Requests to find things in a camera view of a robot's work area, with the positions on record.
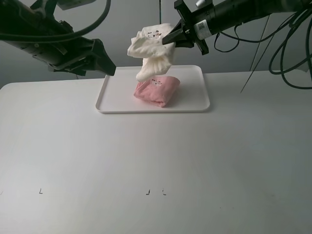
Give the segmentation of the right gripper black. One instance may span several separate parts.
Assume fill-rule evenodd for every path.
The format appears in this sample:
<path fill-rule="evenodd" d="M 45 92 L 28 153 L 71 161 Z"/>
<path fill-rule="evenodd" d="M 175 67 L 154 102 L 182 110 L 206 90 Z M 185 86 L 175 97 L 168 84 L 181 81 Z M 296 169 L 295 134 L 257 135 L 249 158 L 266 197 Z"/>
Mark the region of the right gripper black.
<path fill-rule="evenodd" d="M 211 21 L 216 17 L 219 7 L 212 0 L 199 0 L 198 9 L 191 11 L 185 1 L 174 2 L 174 9 L 180 16 L 180 21 L 173 30 L 162 39 L 162 44 L 175 43 L 177 48 L 193 48 L 197 46 L 202 55 L 209 53 L 206 39 L 211 37 L 213 27 Z"/>

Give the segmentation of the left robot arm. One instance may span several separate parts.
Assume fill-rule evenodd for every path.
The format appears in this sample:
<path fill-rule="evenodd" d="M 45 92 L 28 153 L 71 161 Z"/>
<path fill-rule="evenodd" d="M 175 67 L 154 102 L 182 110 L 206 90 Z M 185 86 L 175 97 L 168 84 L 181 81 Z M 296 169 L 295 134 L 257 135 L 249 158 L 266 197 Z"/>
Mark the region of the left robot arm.
<path fill-rule="evenodd" d="M 100 17 L 88 27 L 75 32 L 66 21 L 54 17 L 61 10 L 91 4 L 90 0 L 37 0 L 30 7 L 19 0 L 0 2 L 0 39 L 48 65 L 49 71 L 84 76 L 98 71 L 113 76 L 116 66 L 99 39 L 84 35 L 96 29 L 107 17 L 108 0 Z"/>

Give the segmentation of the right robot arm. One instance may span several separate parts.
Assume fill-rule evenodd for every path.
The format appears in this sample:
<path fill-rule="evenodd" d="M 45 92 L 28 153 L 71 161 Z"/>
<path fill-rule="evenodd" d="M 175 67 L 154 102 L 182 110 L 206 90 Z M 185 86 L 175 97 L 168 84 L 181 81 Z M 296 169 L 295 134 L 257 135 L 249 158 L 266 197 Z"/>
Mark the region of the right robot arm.
<path fill-rule="evenodd" d="M 225 0 L 217 5 L 212 0 L 199 0 L 190 11 L 182 0 L 174 2 L 180 21 L 162 39 L 162 44 L 175 43 L 176 48 L 196 44 L 202 55 L 209 53 L 205 39 L 231 27 L 261 19 L 273 13 L 304 10 L 310 0 Z"/>

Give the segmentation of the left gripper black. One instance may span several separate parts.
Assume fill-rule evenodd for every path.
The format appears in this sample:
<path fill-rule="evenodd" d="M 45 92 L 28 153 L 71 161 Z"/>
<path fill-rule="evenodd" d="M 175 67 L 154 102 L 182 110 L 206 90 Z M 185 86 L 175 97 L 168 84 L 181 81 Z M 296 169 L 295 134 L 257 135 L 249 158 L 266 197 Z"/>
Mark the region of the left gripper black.
<path fill-rule="evenodd" d="M 66 22 L 39 20 L 35 23 L 22 19 L 9 19 L 0 24 L 2 34 L 17 36 L 54 36 L 66 34 L 72 28 Z M 6 41 L 6 43 L 30 54 L 33 58 L 46 63 L 53 72 L 68 72 L 84 76 L 87 71 L 99 71 L 114 76 L 116 65 L 107 55 L 99 39 L 76 39 L 62 42 L 23 42 Z"/>

